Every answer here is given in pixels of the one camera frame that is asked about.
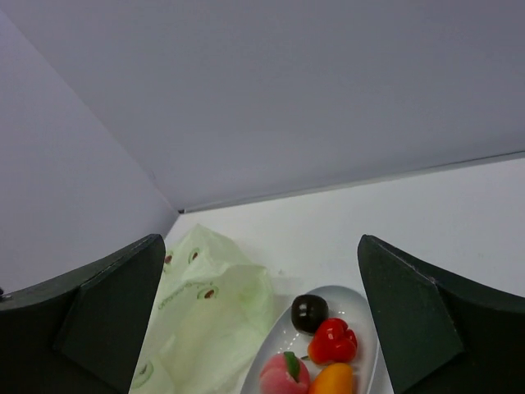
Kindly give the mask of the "dark fake fruit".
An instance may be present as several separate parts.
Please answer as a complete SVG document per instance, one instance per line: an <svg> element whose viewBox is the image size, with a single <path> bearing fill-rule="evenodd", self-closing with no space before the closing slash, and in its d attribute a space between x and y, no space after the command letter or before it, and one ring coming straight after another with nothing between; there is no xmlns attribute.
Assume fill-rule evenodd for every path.
<svg viewBox="0 0 525 394"><path fill-rule="evenodd" d="M313 335L329 318L329 306L319 295L299 295L292 302L290 317L297 331Z"/></svg>

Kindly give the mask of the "green avocado-print plastic bag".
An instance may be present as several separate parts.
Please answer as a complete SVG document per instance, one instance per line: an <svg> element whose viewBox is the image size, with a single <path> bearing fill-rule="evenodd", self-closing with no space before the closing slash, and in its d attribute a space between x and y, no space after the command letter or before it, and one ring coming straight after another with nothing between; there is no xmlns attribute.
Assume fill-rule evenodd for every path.
<svg viewBox="0 0 525 394"><path fill-rule="evenodd" d="M269 273L197 225L167 250L132 393L228 393L274 323Z"/></svg>

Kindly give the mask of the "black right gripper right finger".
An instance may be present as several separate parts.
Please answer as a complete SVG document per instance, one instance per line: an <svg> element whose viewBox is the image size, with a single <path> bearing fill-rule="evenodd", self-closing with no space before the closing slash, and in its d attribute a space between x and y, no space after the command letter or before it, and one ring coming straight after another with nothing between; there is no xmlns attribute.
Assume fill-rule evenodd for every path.
<svg viewBox="0 0 525 394"><path fill-rule="evenodd" d="M358 266L396 393L522 393L524 299L370 235Z"/></svg>

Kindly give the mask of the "pink fake peach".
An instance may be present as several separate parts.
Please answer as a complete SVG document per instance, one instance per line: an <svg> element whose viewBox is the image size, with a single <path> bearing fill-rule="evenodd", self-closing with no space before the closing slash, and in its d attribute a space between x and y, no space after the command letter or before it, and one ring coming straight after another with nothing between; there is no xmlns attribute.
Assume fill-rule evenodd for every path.
<svg viewBox="0 0 525 394"><path fill-rule="evenodd" d="M292 351L275 354L259 374L262 394L306 394L309 386L309 371Z"/></svg>

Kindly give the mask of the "red yellow fake pear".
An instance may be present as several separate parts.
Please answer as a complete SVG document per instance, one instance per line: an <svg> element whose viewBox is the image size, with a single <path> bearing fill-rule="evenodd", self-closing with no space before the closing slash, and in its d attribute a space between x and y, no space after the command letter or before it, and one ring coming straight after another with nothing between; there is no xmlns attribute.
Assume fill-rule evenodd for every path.
<svg viewBox="0 0 525 394"><path fill-rule="evenodd" d="M340 318L325 320L308 344L307 355L317 365L350 363L358 353L358 340L346 321Z"/></svg>

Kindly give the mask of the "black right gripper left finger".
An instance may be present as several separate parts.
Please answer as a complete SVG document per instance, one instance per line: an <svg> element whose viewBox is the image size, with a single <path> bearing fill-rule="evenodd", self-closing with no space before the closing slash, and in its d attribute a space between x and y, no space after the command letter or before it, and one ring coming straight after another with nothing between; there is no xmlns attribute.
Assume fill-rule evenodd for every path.
<svg viewBox="0 0 525 394"><path fill-rule="evenodd" d="M158 234L1 294L3 393L127 393L165 259Z"/></svg>

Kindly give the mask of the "white oval plate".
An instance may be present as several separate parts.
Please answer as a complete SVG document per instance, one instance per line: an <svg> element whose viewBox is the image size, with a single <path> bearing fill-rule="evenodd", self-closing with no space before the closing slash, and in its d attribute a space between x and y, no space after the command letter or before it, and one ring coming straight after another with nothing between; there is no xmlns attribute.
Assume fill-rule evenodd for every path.
<svg viewBox="0 0 525 394"><path fill-rule="evenodd" d="M344 286L321 286L308 292L309 295L320 296L329 307L330 316L347 322L355 332L358 341L357 356L351 365L354 369L353 392L366 394L372 391L372 382L377 366L379 343L368 302L357 291ZM264 364L274 354L293 351L297 356L307 354L311 337L295 330L291 321L290 296L287 309L277 319L276 323L263 341L254 357L239 393L259 393L258 376Z"/></svg>

